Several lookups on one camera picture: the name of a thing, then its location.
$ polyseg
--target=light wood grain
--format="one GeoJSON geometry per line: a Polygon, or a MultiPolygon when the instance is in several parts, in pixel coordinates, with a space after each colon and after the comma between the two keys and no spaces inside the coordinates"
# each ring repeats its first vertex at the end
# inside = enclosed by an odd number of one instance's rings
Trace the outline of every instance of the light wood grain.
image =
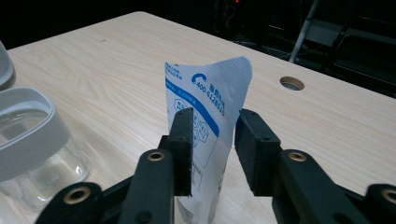
{"type": "MultiPolygon", "coordinates": [[[[88,180],[103,189],[132,175],[139,156],[167,134],[165,62],[207,64],[240,55],[253,66],[244,107],[264,118],[283,148],[311,154],[335,183],[360,194],[373,183],[396,185],[394,99],[147,13],[8,53],[15,86],[48,95],[90,158],[88,180]],[[296,77],[305,88],[287,90],[282,77],[296,77]]],[[[37,217],[3,196],[0,206],[9,211],[0,223],[37,217]]],[[[232,150],[214,223],[275,222],[271,200],[252,196],[232,150]]]]}

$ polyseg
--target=black mechanical arm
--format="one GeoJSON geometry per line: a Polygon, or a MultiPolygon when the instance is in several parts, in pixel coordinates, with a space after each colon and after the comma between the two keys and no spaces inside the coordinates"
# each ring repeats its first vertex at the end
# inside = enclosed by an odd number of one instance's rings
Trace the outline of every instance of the black mechanical arm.
{"type": "MultiPolygon", "coordinates": [[[[192,108],[179,111],[169,135],[141,155],[133,176],[106,190],[71,185],[36,224],[173,223],[174,196],[191,195],[192,118],[192,108]]],[[[241,110],[234,142],[251,191],[273,197],[278,223],[396,223],[396,187],[371,185],[361,196],[334,184],[307,153],[283,150],[257,113],[241,110]]]]}

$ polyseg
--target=transparent bowl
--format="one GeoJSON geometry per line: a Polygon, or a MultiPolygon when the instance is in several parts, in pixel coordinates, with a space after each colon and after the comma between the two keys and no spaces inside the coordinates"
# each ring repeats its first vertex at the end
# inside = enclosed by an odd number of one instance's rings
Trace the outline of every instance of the transparent bowl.
{"type": "Polygon", "coordinates": [[[89,172],[52,102],[30,88],[0,92],[0,192],[30,210],[89,172]]]}

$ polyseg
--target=white pouch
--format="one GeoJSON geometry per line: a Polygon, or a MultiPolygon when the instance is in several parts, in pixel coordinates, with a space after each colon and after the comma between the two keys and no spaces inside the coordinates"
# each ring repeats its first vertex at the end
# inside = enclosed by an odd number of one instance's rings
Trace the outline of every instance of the white pouch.
{"type": "Polygon", "coordinates": [[[193,107],[192,197],[178,197],[184,223],[211,223],[233,128],[252,77],[246,57],[204,66],[165,63],[168,128],[178,110],[193,107]]]}

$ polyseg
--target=blue logo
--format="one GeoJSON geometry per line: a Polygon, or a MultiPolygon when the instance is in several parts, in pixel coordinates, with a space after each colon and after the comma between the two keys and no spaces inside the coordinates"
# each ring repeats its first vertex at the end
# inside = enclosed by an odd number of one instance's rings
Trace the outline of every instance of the blue logo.
{"type": "Polygon", "coordinates": [[[204,75],[204,74],[202,74],[202,73],[198,73],[198,74],[195,74],[194,76],[192,76],[192,78],[191,78],[191,82],[193,83],[193,84],[195,84],[196,82],[197,82],[197,78],[198,77],[201,77],[203,80],[204,80],[204,82],[206,82],[206,76],[204,75]]]}

